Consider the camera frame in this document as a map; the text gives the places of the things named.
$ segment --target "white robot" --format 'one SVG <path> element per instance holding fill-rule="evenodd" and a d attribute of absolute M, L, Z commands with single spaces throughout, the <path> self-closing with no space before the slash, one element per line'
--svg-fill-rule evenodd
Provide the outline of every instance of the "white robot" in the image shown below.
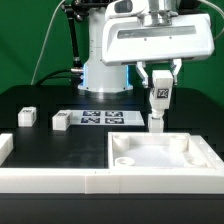
<path fill-rule="evenodd" d="M 89 16 L 89 59 L 83 66 L 81 94 L 115 98 L 130 93 L 128 65 L 135 65 L 145 88 L 152 87 L 149 131 L 163 132 L 173 84 L 182 60 L 202 60 L 214 50 L 208 14 L 178 15 L 181 0 L 76 0 L 76 20 Z M 171 64 L 153 71 L 147 63 Z"/>
<path fill-rule="evenodd" d="M 135 64 L 149 86 L 146 63 L 169 62 L 171 70 L 153 71 L 150 93 L 150 132 L 163 132 L 173 83 L 182 60 L 202 60 L 214 50 L 208 14 L 178 15 L 177 0 L 119 0 L 107 7 L 102 60 L 107 66 Z"/>

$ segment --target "white box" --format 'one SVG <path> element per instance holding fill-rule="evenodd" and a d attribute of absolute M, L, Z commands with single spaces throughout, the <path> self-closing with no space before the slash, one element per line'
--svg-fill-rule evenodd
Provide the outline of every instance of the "white box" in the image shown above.
<path fill-rule="evenodd" d="M 23 107 L 18 114 L 18 125 L 19 127 L 32 127 L 36 119 L 36 107 Z"/>
<path fill-rule="evenodd" d="M 60 110 L 53 117 L 53 130 L 66 131 L 71 124 L 72 112 L 70 110 Z"/>
<path fill-rule="evenodd" d="M 13 138 L 12 134 L 1 134 L 0 135 L 0 166 L 5 161 L 9 153 L 13 149 Z"/>

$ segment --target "black cable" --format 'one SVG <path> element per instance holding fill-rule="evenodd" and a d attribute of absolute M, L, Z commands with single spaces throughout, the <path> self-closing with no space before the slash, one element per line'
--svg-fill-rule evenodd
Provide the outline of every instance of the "black cable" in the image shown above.
<path fill-rule="evenodd" d="M 76 28 L 75 28 L 75 11 L 72 9 L 71 5 L 63 5 L 63 10 L 66 13 L 69 30 L 70 30 L 70 37 L 72 42 L 72 52 L 73 52 L 73 66 L 74 67 L 82 67 L 82 62 L 79 57 L 79 49 L 78 49 L 78 42 L 77 42 L 77 35 L 76 35 Z"/>
<path fill-rule="evenodd" d="M 35 86 L 40 86 L 43 82 L 45 82 L 47 79 L 57 75 L 57 74 L 61 74 L 61 73 L 65 73 L 65 72 L 71 72 L 70 69 L 62 69 L 62 70 L 58 70 L 55 72 L 50 73 L 49 75 L 45 76 L 44 78 L 40 79 Z"/>
<path fill-rule="evenodd" d="M 56 77 L 49 77 L 49 78 L 46 78 L 44 81 L 47 81 L 49 79 L 71 79 L 71 76 L 56 76 Z"/>

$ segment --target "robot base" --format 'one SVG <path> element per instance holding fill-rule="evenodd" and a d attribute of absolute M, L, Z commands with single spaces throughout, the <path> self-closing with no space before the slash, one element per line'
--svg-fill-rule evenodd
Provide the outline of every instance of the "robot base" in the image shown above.
<path fill-rule="evenodd" d="M 93 92 L 90 90 L 79 89 L 79 95 L 97 99 L 119 99 L 133 95 L 133 88 L 125 89 L 120 92 Z"/>

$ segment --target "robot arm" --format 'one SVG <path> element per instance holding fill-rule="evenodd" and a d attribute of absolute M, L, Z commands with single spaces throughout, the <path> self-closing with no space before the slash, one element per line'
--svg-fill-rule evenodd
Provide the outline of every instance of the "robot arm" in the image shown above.
<path fill-rule="evenodd" d="M 208 14 L 178 15 L 177 0 L 120 0 L 106 11 L 102 39 L 105 65 L 135 64 L 148 87 L 146 63 L 171 63 L 171 70 L 153 71 L 149 131 L 162 132 L 173 83 L 182 60 L 202 60 L 214 50 Z"/>

